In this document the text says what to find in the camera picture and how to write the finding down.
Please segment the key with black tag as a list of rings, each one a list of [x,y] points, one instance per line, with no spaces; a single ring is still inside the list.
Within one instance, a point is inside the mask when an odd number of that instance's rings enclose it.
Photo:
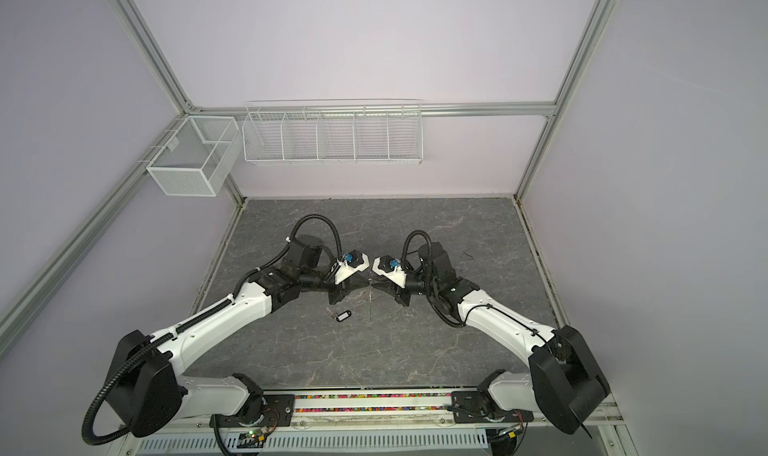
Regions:
[[[341,313],[336,314],[334,316],[334,320],[336,322],[343,322],[343,321],[349,319],[351,316],[352,316],[352,311],[351,310],[345,310],[345,311],[343,311]]]

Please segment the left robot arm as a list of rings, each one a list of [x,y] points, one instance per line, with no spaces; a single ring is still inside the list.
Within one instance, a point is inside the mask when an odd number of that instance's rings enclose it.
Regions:
[[[300,234],[313,219],[331,230],[333,249],[317,237]],[[105,382],[83,418],[83,441],[98,446],[127,434],[145,437],[177,419],[199,416],[210,416],[214,424],[225,418],[244,427],[262,423],[267,403],[250,377],[189,377],[189,367],[303,292],[323,291],[329,303],[338,303],[351,292],[352,277],[369,266],[363,252],[343,250],[330,219],[302,217],[278,255],[246,273],[230,294],[166,329],[150,335],[133,331],[120,340]]]

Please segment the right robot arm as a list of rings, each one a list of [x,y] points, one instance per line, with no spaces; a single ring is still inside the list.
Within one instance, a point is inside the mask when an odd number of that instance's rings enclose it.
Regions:
[[[476,388],[479,406],[469,415],[496,422],[517,411],[537,411],[563,433],[585,428],[611,389],[582,334],[569,325],[539,323],[504,306],[459,276],[448,253],[426,232],[416,230],[406,239],[416,237],[424,240],[417,266],[409,262],[407,248],[398,258],[382,256],[372,264],[395,300],[408,306],[413,295],[424,296],[444,323],[484,333],[528,369],[525,377],[506,370],[487,376]]]

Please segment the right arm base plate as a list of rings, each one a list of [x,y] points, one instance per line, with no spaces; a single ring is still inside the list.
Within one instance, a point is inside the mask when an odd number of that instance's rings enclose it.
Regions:
[[[527,410],[503,410],[489,396],[476,390],[452,391],[447,410],[459,424],[529,423],[534,414]]]

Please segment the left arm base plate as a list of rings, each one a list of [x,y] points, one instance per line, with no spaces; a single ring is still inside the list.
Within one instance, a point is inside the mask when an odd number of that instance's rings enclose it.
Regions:
[[[250,397],[234,415],[211,417],[209,426],[213,427],[217,420],[219,428],[287,427],[291,424],[295,402],[295,395],[288,393]]]

